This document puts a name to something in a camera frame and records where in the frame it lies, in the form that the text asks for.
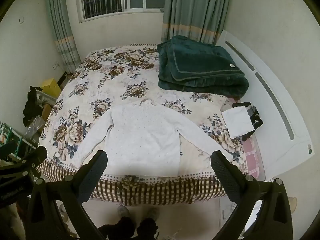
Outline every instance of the white sweater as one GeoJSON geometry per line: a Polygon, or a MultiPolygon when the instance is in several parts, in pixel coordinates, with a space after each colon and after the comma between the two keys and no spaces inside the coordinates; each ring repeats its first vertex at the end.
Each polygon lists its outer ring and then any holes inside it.
{"type": "Polygon", "coordinates": [[[177,177],[181,134],[211,155],[220,150],[232,156],[191,120],[149,99],[109,109],[96,122],[70,160],[79,168],[105,138],[108,174],[177,177]]]}

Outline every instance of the white towel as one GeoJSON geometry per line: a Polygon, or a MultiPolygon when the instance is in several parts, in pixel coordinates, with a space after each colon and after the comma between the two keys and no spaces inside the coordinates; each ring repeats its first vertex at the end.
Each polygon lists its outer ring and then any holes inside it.
{"type": "Polygon", "coordinates": [[[237,106],[221,113],[231,139],[254,130],[245,106],[237,106]]]}

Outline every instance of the floral bedspread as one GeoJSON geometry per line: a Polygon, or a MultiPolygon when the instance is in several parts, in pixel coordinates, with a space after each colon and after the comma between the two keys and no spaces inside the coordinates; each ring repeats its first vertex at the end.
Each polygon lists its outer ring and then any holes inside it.
{"type": "MultiPolygon", "coordinates": [[[[162,90],[158,87],[159,54],[156,46],[122,46],[90,53],[72,75],[53,107],[41,134],[39,145],[48,151],[47,163],[63,170],[76,171],[68,160],[77,149],[90,128],[110,108],[120,104],[151,98],[174,109],[196,123],[204,133],[217,141],[232,156],[232,163],[243,173],[247,172],[242,143],[231,139],[221,117],[220,108],[227,100],[224,96],[208,93],[191,93],[162,90]]],[[[179,177],[209,178],[212,176],[207,154],[180,137],[181,158],[179,177]],[[194,163],[202,163],[198,173],[188,172],[194,163]]],[[[100,143],[88,156],[102,149],[100,143]]],[[[159,183],[177,178],[151,178],[126,176],[126,174],[103,174],[101,180],[122,183],[159,183]]]]}

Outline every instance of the curtain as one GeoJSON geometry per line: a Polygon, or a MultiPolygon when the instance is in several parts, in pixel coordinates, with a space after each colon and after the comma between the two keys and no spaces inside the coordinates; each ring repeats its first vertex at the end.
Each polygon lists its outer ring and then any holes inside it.
{"type": "Polygon", "coordinates": [[[183,35],[215,44],[223,30],[229,0],[165,0],[162,41],[183,35]]]}
{"type": "Polygon", "coordinates": [[[66,0],[46,0],[46,6],[64,69],[67,73],[73,73],[81,61],[71,31],[66,0]]]}

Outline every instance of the cardboard box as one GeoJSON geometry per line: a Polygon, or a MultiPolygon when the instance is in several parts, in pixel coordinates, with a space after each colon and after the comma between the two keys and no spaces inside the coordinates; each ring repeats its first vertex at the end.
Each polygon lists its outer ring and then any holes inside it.
{"type": "Polygon", "coordinates": [[[52,108],[51,108],[51,106],[50,106],[49,104],[45,104],[45,105],[43,106],[41,118],[42,118],[45,122],[48,120],[48,117],[49,117],[49,115],[50,115],[50,113],[51,113],[51,110],[52,110],[52,108]]]}

